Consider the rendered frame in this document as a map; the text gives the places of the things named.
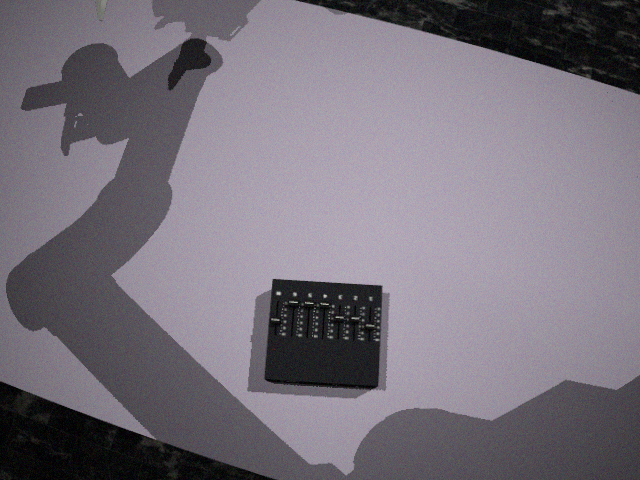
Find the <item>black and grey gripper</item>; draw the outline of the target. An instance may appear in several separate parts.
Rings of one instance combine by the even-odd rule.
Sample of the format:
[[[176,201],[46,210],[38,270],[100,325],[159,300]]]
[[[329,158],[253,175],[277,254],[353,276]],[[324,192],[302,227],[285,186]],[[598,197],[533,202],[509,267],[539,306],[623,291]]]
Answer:
[[[103,21],[106,5],[108,0],[96,0],[96,8],[98,14],[98,20]]]

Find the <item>black lighting desk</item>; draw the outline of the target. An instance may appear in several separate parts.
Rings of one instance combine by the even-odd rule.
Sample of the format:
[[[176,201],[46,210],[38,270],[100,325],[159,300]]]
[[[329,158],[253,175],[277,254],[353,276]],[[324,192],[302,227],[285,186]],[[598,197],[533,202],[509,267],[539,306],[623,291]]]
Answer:
[[[378,387],[381,309],[382,285],[273,279],[264,379]]]

